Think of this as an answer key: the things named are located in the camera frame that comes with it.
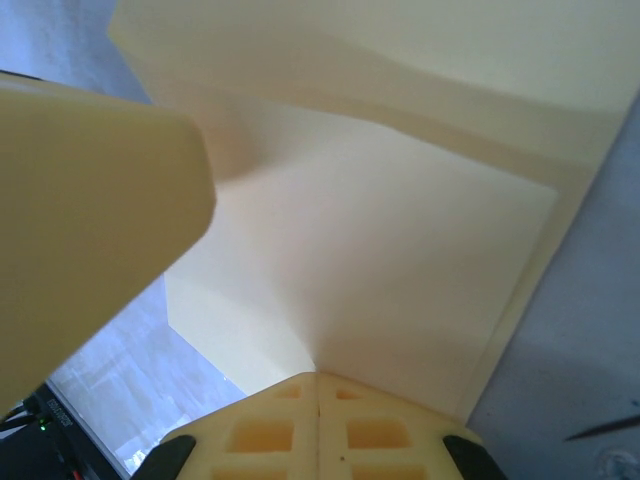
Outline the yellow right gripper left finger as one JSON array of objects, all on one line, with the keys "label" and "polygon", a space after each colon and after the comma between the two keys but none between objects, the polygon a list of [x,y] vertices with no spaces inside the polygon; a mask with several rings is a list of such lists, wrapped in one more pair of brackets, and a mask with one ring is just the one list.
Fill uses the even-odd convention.
[{"label": "yellow right gripper left finger", "polygon": [[319,480],[318,375],[302,373],[185,424],[144,480]]}]

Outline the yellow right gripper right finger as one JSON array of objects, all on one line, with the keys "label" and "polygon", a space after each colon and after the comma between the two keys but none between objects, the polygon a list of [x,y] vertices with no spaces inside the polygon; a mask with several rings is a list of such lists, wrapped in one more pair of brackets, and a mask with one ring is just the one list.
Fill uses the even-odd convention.
[{"label": "yellow right gripper right finger", "polygon": [[317,376],[319,480],[503,480],[478,435],[447,415]]}]

